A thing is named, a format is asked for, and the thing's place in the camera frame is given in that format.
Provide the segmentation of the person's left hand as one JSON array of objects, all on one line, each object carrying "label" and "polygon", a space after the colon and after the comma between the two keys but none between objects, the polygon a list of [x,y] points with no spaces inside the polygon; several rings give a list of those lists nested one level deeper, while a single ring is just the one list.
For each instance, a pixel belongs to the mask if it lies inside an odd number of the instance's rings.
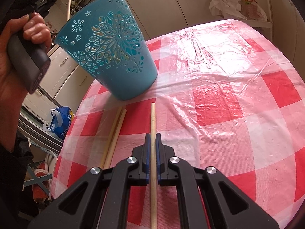
[{"label": "person's left hand", "polygon": [[1,68],[0,68],[0,108],[1,108],[1,145],[9,152],[14,151],[19,114],[27,90],[13,69],[7,54],[10,37],[18,31],[23,37],[34,44],[45,45],[48,52],[52,43],[50,29],[43,17],[37,13],[24,15],[19,19],[10,20],[1,33]]}]

